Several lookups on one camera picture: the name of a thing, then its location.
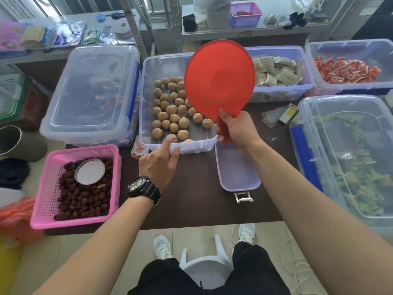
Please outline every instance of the red ping pong paddle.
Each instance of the red ping pong paddle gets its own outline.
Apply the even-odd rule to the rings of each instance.
[[[248,52],[231,40],[214,40],[191,57],[184,75],[190,104],[218,124],[225,141],[232,142],[219,109],[233,118],[248,103],[255,83],[254,64]]]

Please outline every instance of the lavender plastic container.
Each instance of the lavender plastic container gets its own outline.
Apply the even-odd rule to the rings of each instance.
[[[235,16],[239,11],[251,12],[252,15]],[[262,11],[255,2],[231,3],[229,12],[229,22],[233,28],[256,26],[262,16]]]
[[[215,150],[222,188],[228,192],[246,192],[260,186],[261,180],[254,167],[234,144],[217,142]]]

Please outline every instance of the person's left hand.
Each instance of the person's left hand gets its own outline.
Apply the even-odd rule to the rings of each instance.
[[[173,153],[169,149],[175,140],[176,138],[165,138],[161,148],[139,159],[139,176],[148,177],[161,193],[172,180],[176,170],[180,147],[176,147]]]

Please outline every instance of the black wristwatch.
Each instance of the black wristwatch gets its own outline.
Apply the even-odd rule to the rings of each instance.
[[[145,196],[154,201],[154,205],[160,201],[161,193],[158,187],[147,177],[139,177],[128,185],[128,196],[130,198]]]

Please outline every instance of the forearm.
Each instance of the forearm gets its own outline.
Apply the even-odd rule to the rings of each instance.
[[[35,294],[110,294],[153,204],[147,197],[127,199]]]
[[[390,294],[393,248],[261,142],[251,151],[263,185],[329,294]]]

